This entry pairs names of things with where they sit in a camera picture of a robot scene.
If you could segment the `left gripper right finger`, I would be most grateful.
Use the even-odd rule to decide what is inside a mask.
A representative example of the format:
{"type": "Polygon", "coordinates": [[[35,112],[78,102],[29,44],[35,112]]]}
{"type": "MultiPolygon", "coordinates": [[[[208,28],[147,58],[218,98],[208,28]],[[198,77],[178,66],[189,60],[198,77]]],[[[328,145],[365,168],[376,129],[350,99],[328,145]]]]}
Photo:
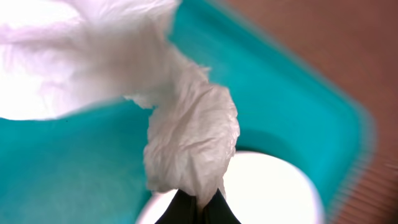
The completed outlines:
{"type": "Polygon", "coordinates": [[[241,224],[234,216],[219,189],[204,207],[201,217],[202,224],[241,224]]]}

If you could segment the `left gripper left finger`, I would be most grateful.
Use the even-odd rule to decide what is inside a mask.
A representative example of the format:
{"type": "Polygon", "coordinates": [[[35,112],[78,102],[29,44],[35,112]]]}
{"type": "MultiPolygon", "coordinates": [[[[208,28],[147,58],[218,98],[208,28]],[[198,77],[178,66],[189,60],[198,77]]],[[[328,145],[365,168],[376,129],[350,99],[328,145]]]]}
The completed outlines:
{"type": "Polygon", "coordinates": [[[166,211],[155,224],[197,224],[196,197],[177,190],[166,211]]]}

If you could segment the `large white plate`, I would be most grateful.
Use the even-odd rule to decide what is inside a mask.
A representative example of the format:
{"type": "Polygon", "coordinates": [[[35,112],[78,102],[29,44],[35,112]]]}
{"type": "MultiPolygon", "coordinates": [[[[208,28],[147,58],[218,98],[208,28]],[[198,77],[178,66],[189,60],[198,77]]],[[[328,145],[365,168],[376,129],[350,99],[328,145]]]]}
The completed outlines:
{"type": "Polygon", "coordinates": [[[258,152],[222,156],[215,152],[191,153],[178,158],[181,185],[154,194],[137,219],[156,223],[177,190],[196,197],[197,223],[204,207],[219,189],[241,223],[325,222],[319,193],[297,167],[282,159],[258,152]]]}

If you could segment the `white paper napkin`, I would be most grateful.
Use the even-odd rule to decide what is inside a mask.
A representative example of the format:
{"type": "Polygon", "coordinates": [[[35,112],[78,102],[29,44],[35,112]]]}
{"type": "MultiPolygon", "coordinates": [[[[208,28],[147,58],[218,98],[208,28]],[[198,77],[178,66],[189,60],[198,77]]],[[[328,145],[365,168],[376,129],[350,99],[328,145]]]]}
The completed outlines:
{"type": "Polygon", "coordinates": [[[56,119],[167,83],[179,4],[2,0],[1,117],[56,119]]]}

